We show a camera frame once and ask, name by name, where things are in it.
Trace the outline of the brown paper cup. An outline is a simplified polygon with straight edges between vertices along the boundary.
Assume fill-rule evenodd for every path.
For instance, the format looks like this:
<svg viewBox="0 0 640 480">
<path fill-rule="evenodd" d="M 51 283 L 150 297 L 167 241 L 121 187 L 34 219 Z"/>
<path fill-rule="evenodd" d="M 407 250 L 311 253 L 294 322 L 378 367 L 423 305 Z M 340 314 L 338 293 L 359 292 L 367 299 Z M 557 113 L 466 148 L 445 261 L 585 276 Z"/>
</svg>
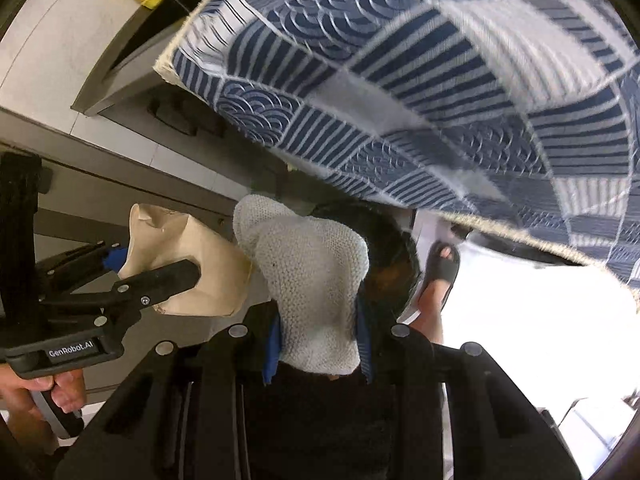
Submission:
<svg viewBox="0 0 640 480">
<path fill-rule="evenodd" d="M 252 263 L 242 250 L 190 214 L 135 204 L 129 214 L 127 259 L 120 278 L 159 269 L 181 260 L 198 266 L 193 288 L 161 302 L 160 314 L 230 318 L 243 307 Z"/>
</svg>

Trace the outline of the black trash bin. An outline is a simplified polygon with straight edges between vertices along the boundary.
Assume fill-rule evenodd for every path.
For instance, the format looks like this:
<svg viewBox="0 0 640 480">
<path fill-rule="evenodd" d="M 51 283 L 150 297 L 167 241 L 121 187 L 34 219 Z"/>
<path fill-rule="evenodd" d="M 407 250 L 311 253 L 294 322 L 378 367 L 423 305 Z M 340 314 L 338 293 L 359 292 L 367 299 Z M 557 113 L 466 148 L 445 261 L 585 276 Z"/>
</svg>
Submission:
<svg viewBox="0 0 640 480">
<path fill-rule="evenodd" d="M 412 299 L 421 275 L 416 243 L 383 208 L 339 200 L 315 206 L 311 215 L 347 226 L 366 244 L 369 269 L 356 292 L 356 309 L 373 341 L 392 328 Z"/>
</svg>

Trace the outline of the black kitchen sink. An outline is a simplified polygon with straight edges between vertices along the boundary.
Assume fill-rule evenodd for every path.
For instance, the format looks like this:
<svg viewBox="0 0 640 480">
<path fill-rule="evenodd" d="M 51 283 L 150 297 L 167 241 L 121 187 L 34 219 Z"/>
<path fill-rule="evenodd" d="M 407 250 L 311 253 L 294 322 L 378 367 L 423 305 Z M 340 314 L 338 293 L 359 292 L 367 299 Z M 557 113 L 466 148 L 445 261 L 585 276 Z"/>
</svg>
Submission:
<svg viewBox="0 0 640 480">
<path fill-rule="evenodd" d="M 154 10 L 134 12 L 94 64 L 72 109 L 213 165 L 230 155 L 224 120 L 153 70 L 188 11 L 180 0 L 165 0 Z"/>
</svg>

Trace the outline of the black sandal foot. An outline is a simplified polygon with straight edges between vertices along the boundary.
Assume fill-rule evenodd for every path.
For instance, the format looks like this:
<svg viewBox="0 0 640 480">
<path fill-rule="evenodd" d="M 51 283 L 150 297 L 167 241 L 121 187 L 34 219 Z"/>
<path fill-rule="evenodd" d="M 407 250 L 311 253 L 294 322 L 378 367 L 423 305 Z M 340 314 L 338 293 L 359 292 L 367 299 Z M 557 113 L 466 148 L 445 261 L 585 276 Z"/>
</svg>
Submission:
<svg viewBox="0 0 640 480">
<path fill-rule="evenodd" d="M 433 344 L 444 342 L 442 309 L 457 279 L 459 269 L 460 255 L 456 246 L 442 240 L 431 246 L 427 256 L 424 283 L 416 300 L 418 317 L 409 326 Z"/>
</svg>

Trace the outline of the blue white patterned tablecloth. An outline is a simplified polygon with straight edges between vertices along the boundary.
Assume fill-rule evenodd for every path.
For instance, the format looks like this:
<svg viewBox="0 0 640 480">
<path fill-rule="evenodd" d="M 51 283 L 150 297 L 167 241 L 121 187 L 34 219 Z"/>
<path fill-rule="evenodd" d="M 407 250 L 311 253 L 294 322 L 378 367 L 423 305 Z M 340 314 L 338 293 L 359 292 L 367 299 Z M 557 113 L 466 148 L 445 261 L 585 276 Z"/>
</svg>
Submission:
<svg viewBox="0 0 640 480">
<path fill-rule="evenodd" d="M 639 285 L 639 37 L 613 0 L 202 0 L 155 70 L 345 194 Z"/>
</svg>

